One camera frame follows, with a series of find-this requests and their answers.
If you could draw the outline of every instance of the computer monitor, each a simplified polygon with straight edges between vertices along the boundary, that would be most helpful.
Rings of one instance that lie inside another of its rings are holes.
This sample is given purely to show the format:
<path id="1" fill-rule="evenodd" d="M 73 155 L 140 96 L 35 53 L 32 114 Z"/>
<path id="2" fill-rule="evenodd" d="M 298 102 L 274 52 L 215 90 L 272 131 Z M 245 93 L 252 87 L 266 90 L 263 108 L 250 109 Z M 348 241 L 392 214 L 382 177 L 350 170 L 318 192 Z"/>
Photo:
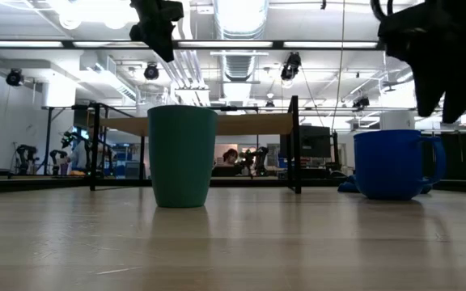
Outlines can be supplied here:
<path id="1" fill-rule="evenodd" d="M 301 156 L 331 158 L 330 128 L 310 125 L 299 126 Z M 287 135 L 280 136 L 280 158 L 287 158 Z"/>

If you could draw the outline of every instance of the green cup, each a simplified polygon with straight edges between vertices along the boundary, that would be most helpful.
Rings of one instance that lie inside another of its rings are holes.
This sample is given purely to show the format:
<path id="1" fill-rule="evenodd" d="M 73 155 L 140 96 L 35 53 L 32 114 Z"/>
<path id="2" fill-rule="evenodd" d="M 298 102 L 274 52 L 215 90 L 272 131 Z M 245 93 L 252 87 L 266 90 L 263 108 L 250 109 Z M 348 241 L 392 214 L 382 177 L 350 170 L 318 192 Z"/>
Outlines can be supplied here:
<path id="1" fill-rule="evenodd" d="M 194 106 L 148 111 L 150 176 L 160 207 L 201 207 L 214 163 L 217 113 Z"/>

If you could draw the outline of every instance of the person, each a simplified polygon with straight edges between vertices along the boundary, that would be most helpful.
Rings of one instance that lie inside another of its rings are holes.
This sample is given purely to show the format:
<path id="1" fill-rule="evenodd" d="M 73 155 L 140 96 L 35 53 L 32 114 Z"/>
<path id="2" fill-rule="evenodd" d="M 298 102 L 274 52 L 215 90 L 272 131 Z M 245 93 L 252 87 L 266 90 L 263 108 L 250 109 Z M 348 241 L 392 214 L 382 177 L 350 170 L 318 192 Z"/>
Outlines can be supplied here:
<path id="1" fill-rule="evenodd" d="M 89 136 L 89 141 L 92 141 L 93 136 L 95 134 L 95 127 L 94 125 L 90 125 L 89 129 L 87 129 L 87 135 Z M 73 152 L 66 158 L 64 158 L 63 161 L 60 162 L 62 163 L 70 163 L 71 164 L 71 170 L 72 171 L 89 171 L 89 169 L 86 168 L 86 163 L 87 163 L 87 156 L 86 156 L 86 141 L 80 141 L 77 146 L 73 149 Z M 102 161 L 102 153 L 104 151 L 104 148 L 102 145 L 98 145 L 98 158 L 96 159 L 96 165 L 100 165 L 100 162 Z"/>
<path id="2" fill-rule="evenodd" d="M 234 149 L 229 149 L 222 155 L 225 166 L 234 166 L 239 158 L 239 152 Z"/>

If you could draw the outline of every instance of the ceiling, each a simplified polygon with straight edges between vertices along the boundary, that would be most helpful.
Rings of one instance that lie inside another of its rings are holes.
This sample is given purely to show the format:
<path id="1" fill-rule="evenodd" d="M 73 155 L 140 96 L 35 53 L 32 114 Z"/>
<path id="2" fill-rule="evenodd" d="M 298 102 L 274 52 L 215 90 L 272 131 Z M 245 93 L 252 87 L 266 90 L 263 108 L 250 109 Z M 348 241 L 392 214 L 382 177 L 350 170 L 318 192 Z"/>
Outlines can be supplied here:
<path id="1" fill-rule="evenodd" d="M 133 25 L 129 0 L 83 0 L 99 7 L 87 12 L 84 20 L 75 29 L 65 29 L 59 20 L 58 10 L 51 11 L 52 0 L 0 0 L 0 39 L 32 40 L 115 40 L 128 39 Z M 239 0 L 239 11 L 242 11 Z M 396 10 L 418 3 L 418 0 L 395 0 Z M 269 12 L 265 25 L 265 40 L 365 40 L 376 41 L 379 23 L 371 13 L 369 0 L 328 0 L 325 10 L 320 9 L 321 1 L 269 0 Z M 195 39 L 216 39 L 212 0 L 190 1 L 190 27 Z M 106 19 L 116 15 L 129 21 L 121 29 L 111 29 L 104 24 Z M 407 74 L 409 67 L 396 59 L 385 57 L 380 51 L 313 51 L 299 52 L 302 69 L 295 77 L 291 88 L 283 88 L 279 74 L 282 63 L 290 50 L 260 52 L 266 56 L 257 58 L 250 98 L 244 104 L 263 106 L 272 93 L 275 105 L 288 106 L 292 95 L 298 95 L 300 105 L 312 106 L 312 98 L 318 105 L 335 106 L 340 100 L 351 106 L 354 98 L 367 95 L 372 105 L 381 105 L 383 96 L 388 94 L 381 81 L 394 81 Z M 92 72 L 81 70 L 80 50 L 5 50 L 0 49 L 0 63 L 7 60 L 46 60 L 68 72 L 79 84 L 78 99 L 93 99 L 99 102 L 121 105 L 122 96 L 109 86 L 108 82 L 94 78 Z M 170 87 L 171 79 L 159 65 L 159 78 L 147 81 L 142 71 L 148 62 L 156 62 L 150 50 L 99 50 L 98 58 L 110 56 L 117 64 L 116 73 L 128 86 L 154 85 L 157 88 Z M 210 55 L 210 50 L 197 50 L 205 84 L 210 89 L 210 101 L 223 102 L 223 76 L 219 57 Z M 410 86 L 398 87 L 389 94 L 396 102 L 388 106 L 403 107 L 414 101 Z"/>

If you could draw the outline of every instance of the ventilation duct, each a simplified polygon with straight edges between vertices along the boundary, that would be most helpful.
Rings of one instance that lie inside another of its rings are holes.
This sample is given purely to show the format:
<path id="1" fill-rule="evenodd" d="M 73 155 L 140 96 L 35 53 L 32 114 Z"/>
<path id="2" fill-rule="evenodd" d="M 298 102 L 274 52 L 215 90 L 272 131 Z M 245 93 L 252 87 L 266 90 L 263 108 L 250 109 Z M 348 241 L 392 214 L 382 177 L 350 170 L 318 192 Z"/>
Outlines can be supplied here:
<path id="1" fill-rule="evenodd" d="M 214 0 L 215 29 L 220 40 L 260 40 L 263 38 L 269 0 Z M 231 81 L 247 81 L 255 69 L 254 56 L 221 56 L 224 77 Z M 247 98 L 251 85 L 243 86 L 235 96 L 238 85 L 224 84 L 224 95 L 235 99 Z"/>

